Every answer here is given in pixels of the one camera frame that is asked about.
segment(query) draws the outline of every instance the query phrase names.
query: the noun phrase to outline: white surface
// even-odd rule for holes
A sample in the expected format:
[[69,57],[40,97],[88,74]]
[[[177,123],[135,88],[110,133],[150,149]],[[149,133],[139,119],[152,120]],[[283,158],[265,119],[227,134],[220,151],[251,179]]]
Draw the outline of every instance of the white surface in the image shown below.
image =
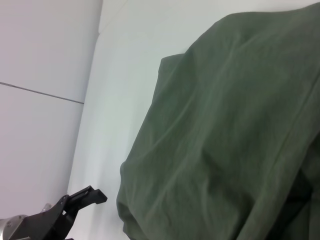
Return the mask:
[[100,188],[105,204],[78,215],[71,237],[124,240],[116,209],[119,168],[151,104],[161,58],[183,53],[230,13],[282,11],[314,0],[129,0],[101,33],[68,190]]
[[0,85],[0,218],[67,193],[83,104]]
[[99,24],[99,33],[114,19],[117,13],[123,8],[128,0],[106,0],[103,1],[101,18]]
[[0,81],[84,102],[102,0],[0,1]]

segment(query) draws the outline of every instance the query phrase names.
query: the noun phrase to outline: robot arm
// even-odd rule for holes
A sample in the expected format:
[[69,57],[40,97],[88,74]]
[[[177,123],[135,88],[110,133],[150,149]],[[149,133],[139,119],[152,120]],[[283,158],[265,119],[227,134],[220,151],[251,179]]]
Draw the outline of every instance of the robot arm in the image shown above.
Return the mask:
[[47,211],[0,219],[0,240],[65,240],[79,210],[93,203],[105,203],[107,199],[99,189],[88,186],[71,196],[63,196]]

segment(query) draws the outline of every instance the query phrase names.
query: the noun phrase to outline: green cloth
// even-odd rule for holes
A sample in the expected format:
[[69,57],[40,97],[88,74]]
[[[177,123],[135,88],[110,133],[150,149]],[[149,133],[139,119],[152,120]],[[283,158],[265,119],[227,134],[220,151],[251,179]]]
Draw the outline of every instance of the green cloth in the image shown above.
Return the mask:
[[320,4],[164,58],[117,197],[131,240],[320,239]]

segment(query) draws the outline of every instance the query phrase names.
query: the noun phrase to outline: cloth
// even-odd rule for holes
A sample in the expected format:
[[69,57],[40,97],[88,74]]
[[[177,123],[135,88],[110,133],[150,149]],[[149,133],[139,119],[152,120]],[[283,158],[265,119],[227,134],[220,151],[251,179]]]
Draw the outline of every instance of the cloth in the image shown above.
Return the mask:
[[117,197],[131,240],[320,239],[320,4],[164,58]]

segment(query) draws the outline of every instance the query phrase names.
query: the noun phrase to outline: gray line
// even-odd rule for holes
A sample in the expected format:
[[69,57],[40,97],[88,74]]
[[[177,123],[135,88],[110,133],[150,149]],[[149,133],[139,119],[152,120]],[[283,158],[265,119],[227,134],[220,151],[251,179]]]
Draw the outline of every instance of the gray line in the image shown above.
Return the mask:
[[1,82],[1,81],[0,81],[0,85],[5,85],[5,86],[12,87],[12,88],[16,88],[16,89],[22,89],[22,90],[26,90],[26,91],[29,91],[29,92],[33,92],[33,93],[36,93],[36,94],[42,94],[42,95],[46,95],[46,96],[53,97],[53,98],[57,98],[57,99],[63,99],[63,100],[67,100],[67,101],[70,101],[70,102],[77,103],[77,104],[84,104],[84,102],[75,101],[75,100],[71,100],[71,99],[68,99],[68,98],[64,98],[64,97],[60,97],[60,96],[55,96],[55,95],[43,93],[43,92],[40,92],[40,91],[33,91],[33,90],[31,90],[31,89],[27,89],[27,88],[24,88],[24,87],[19,87],[19,86],[11,85],[11,84],[4,83],[4,82]]

